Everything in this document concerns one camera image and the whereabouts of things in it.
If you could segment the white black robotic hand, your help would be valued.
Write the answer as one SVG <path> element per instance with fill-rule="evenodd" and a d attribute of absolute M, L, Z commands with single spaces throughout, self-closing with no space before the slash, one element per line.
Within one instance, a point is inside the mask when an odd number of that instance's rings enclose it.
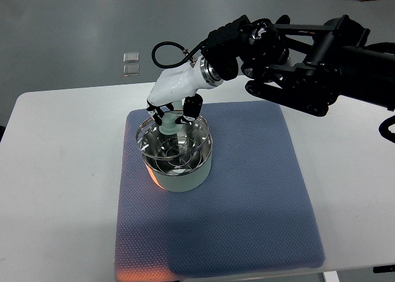
<path fill-rule="evenodd" d="M 198 94 L 200 89 L 213 89 L 220 86 L 223 80 L 208 61 L 200 56 L 196 63 L 183 64 L 176 68 L 164 70 L 147 98 L 147 111 L 152 119 L 162 124 L 164 112 L 161 107 L 175 109 L 175 102 L 184 101 L 183 115 L 176 124 L 185 124 L 196 120 L 202 108 L 203 98 Z"/>

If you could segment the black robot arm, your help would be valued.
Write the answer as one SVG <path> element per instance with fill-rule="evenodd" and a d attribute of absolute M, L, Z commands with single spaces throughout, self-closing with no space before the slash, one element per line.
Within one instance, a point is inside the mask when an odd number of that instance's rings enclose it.
<path fill-rule="evenodd" d="M 248 77 L 256 97 L 322 117 L 339 96 L 394 110 L 394 44 L 344 15 L 323 25 L 242 16 L 209 33 L 201 53 L 223 80 Z"/>

